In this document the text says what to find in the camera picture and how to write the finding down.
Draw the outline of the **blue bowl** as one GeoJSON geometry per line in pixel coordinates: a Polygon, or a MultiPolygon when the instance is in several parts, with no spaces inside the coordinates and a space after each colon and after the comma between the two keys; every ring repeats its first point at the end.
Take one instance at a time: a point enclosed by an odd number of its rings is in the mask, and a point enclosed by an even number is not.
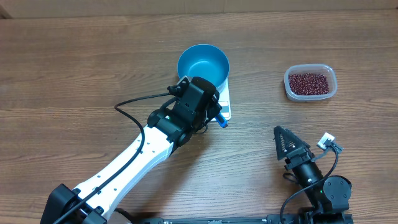
{"type": "Polygon", "coordinates": [[[230,64],[226,54],[210,44],[197,44],[186,49],[178,59],[179,78],[201,77],[223,91],[228,81],[230,64]]]}

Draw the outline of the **white digital kitchen scale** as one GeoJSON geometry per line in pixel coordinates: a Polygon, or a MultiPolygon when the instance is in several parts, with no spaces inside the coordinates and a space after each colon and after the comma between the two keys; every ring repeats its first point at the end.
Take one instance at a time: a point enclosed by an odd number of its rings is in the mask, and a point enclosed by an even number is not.
{"type": "Polygon", "coordinates": [[[225,117],[226,120],[231,119],[231,105],[230,105],[230,98],[229,98],[229,90],[227,87],[223,89],[223,91],[219,91],[219,104],[222,106],[221,114],[225,117]]]}

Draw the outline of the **clear plastic container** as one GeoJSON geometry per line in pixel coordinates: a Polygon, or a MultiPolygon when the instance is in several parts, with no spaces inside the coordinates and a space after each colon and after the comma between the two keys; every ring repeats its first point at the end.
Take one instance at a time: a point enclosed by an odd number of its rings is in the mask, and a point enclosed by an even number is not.
{"type": "Polygon", "coordinates": [[[284,74],[284,87],[287,98],[296,102],[318,101],[331,98],[338,89],[336,75],[333,69],[325,64],[301,64],[290,67],[284,74]],[[325,95],[296,95],[289,87],[288,76],[291,74],[319,73],[326,76],[329,84],[329,93],[325,95]]]}

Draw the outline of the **red beans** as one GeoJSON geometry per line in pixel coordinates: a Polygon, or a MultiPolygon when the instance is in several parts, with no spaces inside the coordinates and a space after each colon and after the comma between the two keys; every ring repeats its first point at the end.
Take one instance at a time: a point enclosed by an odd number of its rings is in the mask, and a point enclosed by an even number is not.
{"type": "Polygon", "coordinates": [[[319,73],[291,74],[289,87],[296,95],[325,95],[329,93],[326,76],[319,73]]]}

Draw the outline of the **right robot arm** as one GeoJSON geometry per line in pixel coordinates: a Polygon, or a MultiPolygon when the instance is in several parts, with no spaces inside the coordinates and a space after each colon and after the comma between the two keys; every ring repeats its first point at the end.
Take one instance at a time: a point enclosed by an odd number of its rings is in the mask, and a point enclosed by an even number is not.
{"type": "Polygon", "coordinates": [[[310,145],[300,139],[291,130],[282,126],[274,128],[274,141],[277,159],[285,161],[286,172],[283,178],[301,186],[301,189],[287,198],[274,215],[278,223],[353,223],[349,210],[352,183],[345,177],[333,175],[339,155],[343,148],[335,142],[335,137],[325,133],[317,143],[323,153],[316,156],[310,150],[310,145]],[[316,161],[327,155],[335,154],[331,169],[323,175],[316,161]],[[295,197],[305,193],[311,206],[303,207],[296,214],[285,214],[286,205],[295,197]]]}

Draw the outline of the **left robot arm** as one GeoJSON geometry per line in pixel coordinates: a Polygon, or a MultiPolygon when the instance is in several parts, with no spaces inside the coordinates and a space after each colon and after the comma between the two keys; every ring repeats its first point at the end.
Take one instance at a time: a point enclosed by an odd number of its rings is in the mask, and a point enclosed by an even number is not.
{"type": "Polygon", "coordinates": [[[181,78],[153,111],[140,134],[120,155],[88,180],[61,184],[47,199],[41,223],[107,223],[130,190],[157,164],[220,115],[220,94],[201,77],[181,78]]]}

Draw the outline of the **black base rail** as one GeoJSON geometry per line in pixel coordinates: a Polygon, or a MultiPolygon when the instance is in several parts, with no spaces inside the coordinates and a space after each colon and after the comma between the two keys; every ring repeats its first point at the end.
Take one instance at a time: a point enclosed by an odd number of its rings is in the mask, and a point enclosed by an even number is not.
{"type": "Polygon", "coordinates": [[[315,216],[312,222],[308,222],[300,215],[285,214],[283,220],[280,220],[280,215],[268,215],[266,217],[234,217],[234,218],[182,218],[182,219],[164,219],[160,217],[144,218],[133,217],[126,215],[126,218],[131,223],[136,224],[300,224],[300,223],[315,223],[315,224],[353,224],[352,215],[345,215],[345,217],[336,215],[327,215],[325,217],[315,216]]]}

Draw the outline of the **red measuring scoop blue handle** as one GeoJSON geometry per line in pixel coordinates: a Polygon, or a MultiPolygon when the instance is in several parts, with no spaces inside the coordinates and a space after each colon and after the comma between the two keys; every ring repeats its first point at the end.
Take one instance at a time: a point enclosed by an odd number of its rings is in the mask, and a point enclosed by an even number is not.
{"type": "Polygon", "coordinates": [[[226,127],[228,126],[227,120],[225,119],[225,117],[224,117],[221,113],[218,113],[218,114],[215,116],[215,119],[216,119],[216,121],[218,122],[218,124],[219,124],[222,128],[226,128],[226,127]]]}

